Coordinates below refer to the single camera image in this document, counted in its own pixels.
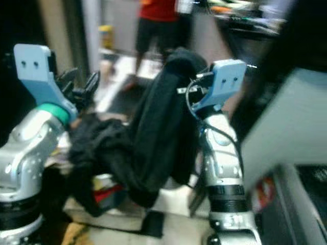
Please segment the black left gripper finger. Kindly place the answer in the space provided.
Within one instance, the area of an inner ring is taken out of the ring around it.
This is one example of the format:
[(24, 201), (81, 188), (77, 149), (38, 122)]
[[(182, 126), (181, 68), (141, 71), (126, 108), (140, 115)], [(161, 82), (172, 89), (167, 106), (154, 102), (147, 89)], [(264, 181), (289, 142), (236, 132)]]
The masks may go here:
[(60, 75), (60, 85), (62, 92), (68, 92), (74, 88), (75, 79), (79, 70), (70, 68)]
[(95, 92), (100, 85), (100, 72), (96, 71), (89, 75), (88, 80), (86, 80), (85, 84), (85, 98), (86, 99), (93, 99), (95, 96)]

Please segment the black garment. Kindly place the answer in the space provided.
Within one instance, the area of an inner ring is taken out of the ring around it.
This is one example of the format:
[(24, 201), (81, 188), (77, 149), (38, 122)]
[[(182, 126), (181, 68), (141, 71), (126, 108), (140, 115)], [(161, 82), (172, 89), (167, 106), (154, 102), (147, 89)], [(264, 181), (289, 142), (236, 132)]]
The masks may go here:
[(72, 132), (68, 161), (68, 190), (88, 214), (101, 208), (94, 196), (92, 178), (110, 174), (137, 205), (151, 208), (172, 178), (189, 182), (198, 154), (198, 125), (186, 107), (179, 88), (185, 88), (207, 66), (194, 51), (178, 47), (166, 59), (147, 87), (128, 124), (99, 119), (96, 113), (79, 118)]

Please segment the yellow bottle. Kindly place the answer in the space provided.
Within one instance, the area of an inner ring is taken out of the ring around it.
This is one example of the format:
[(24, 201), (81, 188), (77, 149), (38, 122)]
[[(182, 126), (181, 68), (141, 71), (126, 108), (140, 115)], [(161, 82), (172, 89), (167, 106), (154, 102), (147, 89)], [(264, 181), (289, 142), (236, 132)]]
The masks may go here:
[(99, 26), (101, 36), (101, 47), (112, 50), (114, 49), (114, 28), (112, 25)]

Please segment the person in red shirt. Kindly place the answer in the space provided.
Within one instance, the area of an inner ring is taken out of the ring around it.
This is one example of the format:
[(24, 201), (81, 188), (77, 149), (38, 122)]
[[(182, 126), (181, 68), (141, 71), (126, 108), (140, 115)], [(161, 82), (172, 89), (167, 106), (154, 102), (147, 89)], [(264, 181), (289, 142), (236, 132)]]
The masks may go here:
[(165, 65), (169, 56), (178, 47), (189, 46), (191, 28), (192, 15), (190, 11), (177, 12), (177, 0), (141, 0), (134, 73), (122, 91), (129, 91), (137, 86), (137, 75), (152, 41), (156, 40), (161, 63)]

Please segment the dark cluttered table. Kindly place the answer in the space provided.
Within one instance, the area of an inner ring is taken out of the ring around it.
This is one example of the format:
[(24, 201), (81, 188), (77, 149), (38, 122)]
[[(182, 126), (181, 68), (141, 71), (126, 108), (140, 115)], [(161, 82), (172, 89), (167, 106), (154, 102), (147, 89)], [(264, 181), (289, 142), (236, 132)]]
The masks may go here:
[(208, 12), (237, 30), (278, 32), (287, 22), (287, 3), (281, 0), (205, 0)]

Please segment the red and white container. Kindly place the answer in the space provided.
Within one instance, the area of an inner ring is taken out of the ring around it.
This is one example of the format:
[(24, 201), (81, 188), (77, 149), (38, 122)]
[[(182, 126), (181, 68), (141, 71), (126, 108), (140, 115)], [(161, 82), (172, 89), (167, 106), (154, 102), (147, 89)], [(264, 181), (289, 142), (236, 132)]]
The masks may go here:
[(100, 174), (92, 178), (93, 196), (103, 211), (117, 208), (128, 197), (128, 192), (110, 174)]

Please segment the red warning sticker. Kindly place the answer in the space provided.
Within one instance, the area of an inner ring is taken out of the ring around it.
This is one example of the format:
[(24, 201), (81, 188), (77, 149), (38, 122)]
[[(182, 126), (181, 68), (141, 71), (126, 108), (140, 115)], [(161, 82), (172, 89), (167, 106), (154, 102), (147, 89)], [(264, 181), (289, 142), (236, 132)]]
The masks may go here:
[(275, 196), (275, 182), (272, 177), (262, 178), (252, 194), (252, 204), (255, 210), (265, 208), (272, 203)]

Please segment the yellow patterned cloth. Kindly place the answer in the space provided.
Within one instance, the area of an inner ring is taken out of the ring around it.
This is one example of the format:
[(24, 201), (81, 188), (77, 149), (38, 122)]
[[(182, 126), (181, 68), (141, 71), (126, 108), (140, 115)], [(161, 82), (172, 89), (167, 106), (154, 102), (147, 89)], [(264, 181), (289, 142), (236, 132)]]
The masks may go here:
[(79, 223), (68, 224), (61, 245), (94, 245), (89, 227)]

